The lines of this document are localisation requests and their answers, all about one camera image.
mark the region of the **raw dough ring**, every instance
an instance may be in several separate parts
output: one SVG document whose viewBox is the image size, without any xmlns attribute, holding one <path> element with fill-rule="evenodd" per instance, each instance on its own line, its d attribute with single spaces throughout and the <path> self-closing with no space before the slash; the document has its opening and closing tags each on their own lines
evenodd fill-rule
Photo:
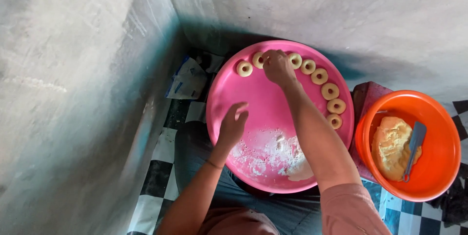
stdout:
<svg viewBox="0 0 468 235">
<path fill-rule="evenodd" d="M 322 96 L 325 100 L 336 99 L 340 96 L 340 89 L 333 83 L 326 83 L 322 86 Z"/>
<path fill-rule="evenodd" d="M 301 71 L 305 75 L 312 74 L 315 71 L 315 61 L 313 61 L 312 59 L 304 60 L 301 64 Z"/>
<path fill-rule="evenodd" d="M 343 125 L 343 119 L 338 114 L 330 114 L 327 117 L 328 123 L 331 125 L 333 129 L 339 129 L 341 125 Z"/>
<path fill-rule="evenodd" d="M 237 74 L 241 77 L 247 77 L 252 74 L 253 68 L 252 64 L 248 61 L 241 61 L 237 64 Z"/>
<path fill-rule="evenodd" d="M 297 70 L 302 65 L 302 57 L 298 53 L 291 53 L 289 54 L 289 61 L 291 61 L 292 68 Z"/>
<path fill-rule="evenodd" d="M 263 55 L 263 52 L 259 51 L 255 53 L 254 58 L 252 58 L 252 63 L 258 69 L 263 69 L 263 64 L 265 63 L 265 59 L 262 59 L 262 62 L 260 62 L 260 58 L 262 57 L 262 55 Z"/>
<path fill-rule="evenodd" d="M 327 110 L 332 114 L 342 114 L 346 110 L 346 103 L 338 98 L 333 99 L 327 103 Z"/>
<path fill-rule="evenodd" d="M 328 81 L 328 72 L 325 69 L 316 69 L 310 77 L 313 83 L 317 85 L 322 85 Z"/>
</svg>

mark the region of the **pink tray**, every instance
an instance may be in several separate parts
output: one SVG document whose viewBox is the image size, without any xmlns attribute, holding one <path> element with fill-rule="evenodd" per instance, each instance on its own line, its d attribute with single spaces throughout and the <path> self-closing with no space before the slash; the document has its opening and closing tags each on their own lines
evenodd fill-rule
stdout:
<svg viewBox="0 0 468 235">
<path fill-rule="evenodd" d="M 336 67 L 324 55 L 303 44 L 286 41 L 271 40 L 260 42 L 239 51 L 221 68 L 210 88 L 206 105 L 206 123 L 213 145 L 219 136 L 219 127 L 229 107 L 239 101 L 249 103 L 249 118 L 241 140 L 242 155 L 229 155 L 226 166 L 245 183 L 273 193 L 294 193 L 309 189 L 317 184 L 315 177 L 301 181 L 291 181 L 288 176 L 279 174 L 284 168 L 282 164 L 270 165 L 259 163 L 266 160 L 265 147 L 270 146 L 275 133 L 281 131 L 285 137 L 296 135 L 293 119 L 281 89 L 270 82 L 263 70 L 254 67 L 248 77 L 240 77 L 236 66 L 241 60 L 252 62 L 253 55 L 258 51 L 282 49 L 287 54 L 297 52 L 302 59 L 313 59 L 317 68 L 324 68 L 329 74 L 328 82 L 335 83 L 340 89 L 339 98 L 346 102 L 346 111 L 341 114 L 343 125 L 336 132 L 349 148 L 353 127 L 354 111 L 348 86 Z M 296 70 L 297 79 L 302 83 L 307 95 L 319 108 L 324 116 L 329 115 L 327 101 L 320 93 L 321 86 L 312 83 L 310 75 L 304 75 Z"/>
</svg>

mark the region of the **person's left hand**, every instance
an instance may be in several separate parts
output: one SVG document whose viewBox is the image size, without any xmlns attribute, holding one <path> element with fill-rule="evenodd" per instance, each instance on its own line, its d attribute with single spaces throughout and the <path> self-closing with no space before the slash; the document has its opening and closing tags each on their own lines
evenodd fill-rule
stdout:
<svg viewBox="0 0 468 235">
<path fill-rule="evenodd" d="M 241 140 L 244 134 L 244 126 L 249 112 L 245 108 L 249 106 L 246 102 L 235 103 L 227 111 L 221 127 L 219 128 L 219 137 L 212 156 L 214 157 L 213 163 L 222 163 L 224 165 L 227 155 L 231 149 Z"/>
</svg>

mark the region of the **orange bowl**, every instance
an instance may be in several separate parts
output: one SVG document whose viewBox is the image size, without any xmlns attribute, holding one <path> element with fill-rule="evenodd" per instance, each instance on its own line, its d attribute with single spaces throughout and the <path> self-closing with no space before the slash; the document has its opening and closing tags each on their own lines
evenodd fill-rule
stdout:
<svg viewBox="0 0 468 235">
<path fill-rule="evenodd" d="M 375 166 L 371 143 L 385 116 L 402 118 L 411 127 L 416 121 L 426 125 L 423 150 L 413 165 L 409 182 L 385 179 Z M 447 111 L 436 100 L 415 91 L 395 91 L 378 99 L 356 128 L 356 148 L 377 182 L 393 195 L 413 202 L 434 199 L 444 193 L 460 167 L 460 139 Z"/>
</svg>

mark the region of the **gray wall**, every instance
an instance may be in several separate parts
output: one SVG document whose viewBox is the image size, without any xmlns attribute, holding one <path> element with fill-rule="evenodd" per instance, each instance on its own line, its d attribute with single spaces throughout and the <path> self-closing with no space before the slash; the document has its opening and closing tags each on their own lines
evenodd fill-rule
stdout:
<svg viewBox="0 0 468 235">
<path fill-rule="evenodd" d="M 189 40 L 220 54 L 281 38 L 312 46 L 350 88 L 373 80 L 468 98 L 468 0 L 172 0 Z"/>
<path fill-rule="evenodd" d="M 0 0 L 0 234 L 126 233 L 185 46 L 170 0 Z"/>
</svg>

